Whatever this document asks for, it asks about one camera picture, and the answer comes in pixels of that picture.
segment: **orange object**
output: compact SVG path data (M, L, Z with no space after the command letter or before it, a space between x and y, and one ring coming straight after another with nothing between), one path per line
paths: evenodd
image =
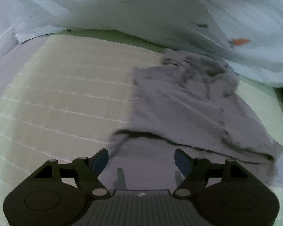
M244 39L244 38L236 38L232 40L232 44L234 44L235 46L241 46L245 43L250 42L249 39Z

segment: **black object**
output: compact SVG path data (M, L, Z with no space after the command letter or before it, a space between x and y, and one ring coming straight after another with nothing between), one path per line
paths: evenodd
M171 195L167 189L110 194L97 179L108 158L102 149L71 164L44 163L5 198L10 226L267 226L279 212L277 197L232 159L212 164L177 149L174 161L186 179ZM61 177L74 178L78 188ZM206 187L210 177L222 179Z

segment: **silver screw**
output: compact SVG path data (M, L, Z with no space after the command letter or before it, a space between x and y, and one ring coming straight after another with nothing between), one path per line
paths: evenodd
M186 197L191 194L191 192L188 189L178 189L175 191L175 194L180 197Z
M104 196L107 194L107 190L103 188L97 188L92 191L95 196Z

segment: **wrinkled fabric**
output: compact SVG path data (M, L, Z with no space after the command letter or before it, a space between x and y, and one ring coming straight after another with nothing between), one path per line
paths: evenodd
M236 95L238 77L227 63L168 49L163 65L134 69L134 84L129 124L111 139L116 147L111 166L129 167L126 181L135 176L133 187L167 186L173 178L155 177L168 170L175 173L177 148L213 163L233 158L262 181L273 183L283 146L268 136ZM136 173L148 174L149 179L143 184Z

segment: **folded cloth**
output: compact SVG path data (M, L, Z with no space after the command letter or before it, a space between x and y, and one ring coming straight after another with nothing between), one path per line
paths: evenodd
M134 85L130 121L111 138L116 148L107 168L110 174L121 167L133 189L164 188L174 179L167 175L176 171L174 151L184 147L192 157L214 163L236 159L273 184L283 146L268 136L236 95L238 77L227 63L168 49L163 65L134 69ZM148 173L148 179L141 181L137 173Z

